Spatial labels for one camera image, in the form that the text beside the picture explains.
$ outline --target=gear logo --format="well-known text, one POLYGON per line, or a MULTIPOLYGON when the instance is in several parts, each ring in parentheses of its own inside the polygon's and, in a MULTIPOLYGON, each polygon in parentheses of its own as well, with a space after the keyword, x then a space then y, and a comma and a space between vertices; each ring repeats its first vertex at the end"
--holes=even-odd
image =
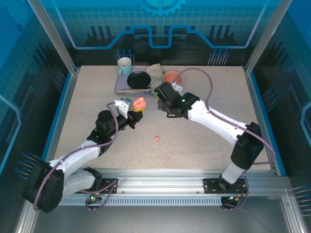
POLYGON ((169 16, 170 13, 175 14, 175 10, 181 9, 181 5, 185 4, 185 0, 137 0, 141 10, 151 13, 153 17, 158 15, 169 16))
POLYGON ((0 0, 0 7, 4 6, 18 24, 25 20, 28 15, 26 0, 0 0))

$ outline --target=orange toy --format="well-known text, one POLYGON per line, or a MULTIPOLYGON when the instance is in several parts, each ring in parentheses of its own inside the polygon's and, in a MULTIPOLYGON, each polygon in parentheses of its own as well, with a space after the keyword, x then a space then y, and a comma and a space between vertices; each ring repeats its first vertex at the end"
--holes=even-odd
POLYGON ((145 107, 146 107, 146 102, 144 101, 143 97, 138 98, 133 102, 133 111, 134 112, 140 112, 145 113, 145 107))

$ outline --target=pink object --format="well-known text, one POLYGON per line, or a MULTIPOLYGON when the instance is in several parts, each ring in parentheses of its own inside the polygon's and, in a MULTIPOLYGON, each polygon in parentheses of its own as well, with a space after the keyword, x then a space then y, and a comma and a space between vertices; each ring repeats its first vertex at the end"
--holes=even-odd
MULTIPOLYGON (((179 73, 177 71, 168 71, 163 75, 163 81, 172 83, 179 73)), ((181 76, 176 80, 177 84, 181 83, 181 76)))
POLYGON ((144 98, 143 97, 140 97, 138 98, 137 100, 135 100, 133 102, 133 107, 135 109, 138 109, 138 108, 145 108, 146 107, 146 102, 144 101, 144 98))

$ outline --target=purple tray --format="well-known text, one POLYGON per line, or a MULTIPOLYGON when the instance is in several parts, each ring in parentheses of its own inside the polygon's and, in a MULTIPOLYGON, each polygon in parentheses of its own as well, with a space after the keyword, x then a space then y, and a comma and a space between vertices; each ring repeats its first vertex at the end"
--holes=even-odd
MULTIPOLYGON (((143 68, 134 68, 132 70, 134 71, 146 71, 146 69, 143 68)), ((129 85, 127 84, 127 77, 118 75, 117 84, 115 88, 115 92, 118 95, 126 95, 126 96, 139 96, 139 97, 149 97, 154 96, 153 91, 145 91, 145 92, 139 92, 139 93, 118 93, 118 91, 121 91, 123 89, 131 89, 129 85)))

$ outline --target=orange bowl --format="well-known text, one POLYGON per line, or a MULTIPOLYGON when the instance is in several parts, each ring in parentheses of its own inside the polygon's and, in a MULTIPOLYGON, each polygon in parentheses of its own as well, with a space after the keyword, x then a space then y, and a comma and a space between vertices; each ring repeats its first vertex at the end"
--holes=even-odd
MULTIPOLYGON (((177 71, 168 71, 163 75, 163 81, 168 82, 168 83, 172 83, 178 74, 179 73, 177 71)), ((178 79, 176 80, 176 83, 177 84, 181 83, 181 76, 178 77, 178 79)))

